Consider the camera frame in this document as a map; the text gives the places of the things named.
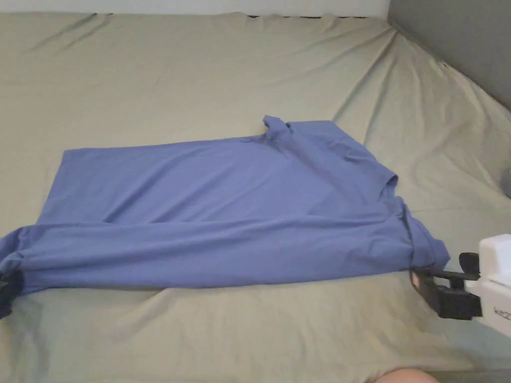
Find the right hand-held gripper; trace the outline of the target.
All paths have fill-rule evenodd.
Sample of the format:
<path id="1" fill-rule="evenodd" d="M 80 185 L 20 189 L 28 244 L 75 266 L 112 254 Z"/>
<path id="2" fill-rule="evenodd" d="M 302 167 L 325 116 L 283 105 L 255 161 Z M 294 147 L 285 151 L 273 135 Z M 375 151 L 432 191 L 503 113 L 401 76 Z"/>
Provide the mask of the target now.
<path id="1" fill-rule="evenodd" d="M 483 239 L 479 252 L 462 252 L 462 272 L 410 268 L 410 282 L 429 308 L 440 318 L 480 321 L 511 319 L 511 236 L 502 234 Z M 450 285 L 441 288 L 434 277 Z"/>

